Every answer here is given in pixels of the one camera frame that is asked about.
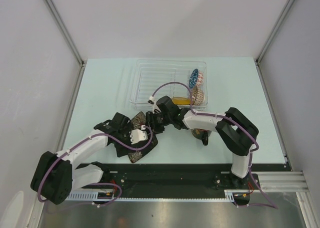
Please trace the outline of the brown white patterned bowl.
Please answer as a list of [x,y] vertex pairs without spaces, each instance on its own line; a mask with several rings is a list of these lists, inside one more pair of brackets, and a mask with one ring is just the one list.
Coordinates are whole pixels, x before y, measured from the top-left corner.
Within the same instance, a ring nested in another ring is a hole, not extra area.
[[192,97],[193,105],[195,105],[195,106],[202,105],[205,100],[205,94],[204,94],[203,90],[198,86],[194,86],[192,88],[191,97]]

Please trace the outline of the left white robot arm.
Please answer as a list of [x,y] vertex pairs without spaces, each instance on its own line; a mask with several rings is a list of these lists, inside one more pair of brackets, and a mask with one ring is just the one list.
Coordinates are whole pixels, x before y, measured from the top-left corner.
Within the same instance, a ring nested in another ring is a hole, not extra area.
[[79,165],[99,150],[113,144],[117,157],[128,156],[136,163],[158,144],[156,134],[164,131],[164,116],[159,112],[139,112],[129,119],[116,113],[112,119],[97,124],[93,131],[73,147],[57,153],[45,152],[38,162],[30,187],[39,202],[62,203],[74,189],[95,183],[104,188],[111,176],[94,162]]

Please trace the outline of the yellow round patterned plate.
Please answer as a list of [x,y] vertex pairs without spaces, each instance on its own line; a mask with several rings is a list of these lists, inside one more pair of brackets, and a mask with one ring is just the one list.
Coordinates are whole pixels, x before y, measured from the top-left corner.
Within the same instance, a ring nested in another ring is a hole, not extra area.
[[172,97],[172,102],[176,105],[189,105],[191,100],[185,97]]

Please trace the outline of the black square floral plate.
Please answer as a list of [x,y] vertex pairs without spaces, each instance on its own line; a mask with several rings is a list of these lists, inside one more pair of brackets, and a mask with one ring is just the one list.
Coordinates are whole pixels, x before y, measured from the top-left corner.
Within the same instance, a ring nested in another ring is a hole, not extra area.
[[136,163],[141,160],[158,144],[156,135],[147,129],[146,115],[143,112],[139,112],[132,119],[129,119],[126,124],[120,128],[119,133],[121,136],[118,139],[121,140],[122,138],[121,141],[123,143],[135,150],[128,149],[116,143],[114,145],[116,155],[118,158],[127,155],[131,163]]

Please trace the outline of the blue patterned bowl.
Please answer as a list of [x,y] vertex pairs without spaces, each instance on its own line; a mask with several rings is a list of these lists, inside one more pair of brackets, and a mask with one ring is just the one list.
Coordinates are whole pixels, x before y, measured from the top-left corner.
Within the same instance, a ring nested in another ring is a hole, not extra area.
[[190,75],[188,86],[193,89],[195,86],[201,86],[204,83],[205,76],[199,69],[194,69]]

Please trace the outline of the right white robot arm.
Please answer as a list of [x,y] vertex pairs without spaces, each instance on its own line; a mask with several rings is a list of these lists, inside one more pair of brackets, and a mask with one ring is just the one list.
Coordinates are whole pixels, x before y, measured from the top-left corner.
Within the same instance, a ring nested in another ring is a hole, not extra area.
[[259,149],[258,128],[249,121],[237,108],[231,107],[225,113],[206,113],[193,108],[179,108],[169,96],[156,100],[150,96],[152,112],[147,121],[154,133],[162,133],[165,126],[173,125],[176,129],[203,132],[202,143],[207,145],[209,133],[216,132],[232,152],[230,181],[235,188],[248,184],[251,172],[252,153]]

